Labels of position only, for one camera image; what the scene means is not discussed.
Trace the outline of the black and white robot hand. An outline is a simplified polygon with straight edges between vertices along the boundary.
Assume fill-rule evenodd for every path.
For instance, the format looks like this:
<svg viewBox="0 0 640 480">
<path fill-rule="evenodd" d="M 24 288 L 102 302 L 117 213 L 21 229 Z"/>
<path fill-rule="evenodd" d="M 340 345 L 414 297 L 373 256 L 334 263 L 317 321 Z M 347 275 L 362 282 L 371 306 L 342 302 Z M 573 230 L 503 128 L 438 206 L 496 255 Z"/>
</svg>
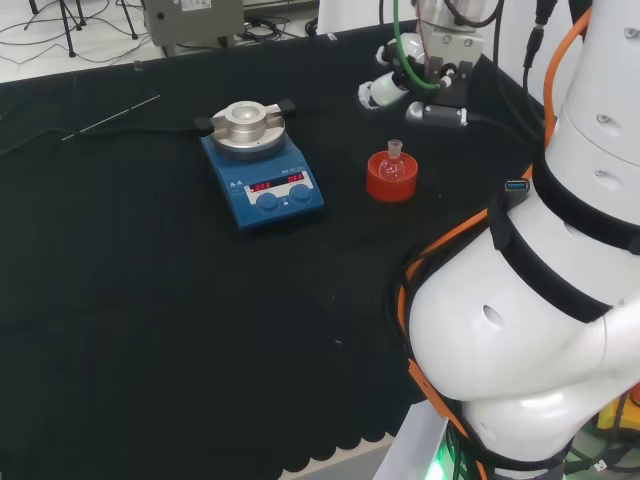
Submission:
<svg viewBox="0 0 640 480">
<path fill-rule="evenodd" d="M 381 46 L 376 60 L 389 71 L 358 88 L 360 103 L 369 110 L 388 107 L 407 95 L 444 107 L 464 107 L 475 65 L 484 40 L 475 32 L 448 30 L 426 24 L 422 32 L 400 35 L 408 65 L 434 90 L 415 84 L 396 48 L 394 39 Z"/>
</svg>

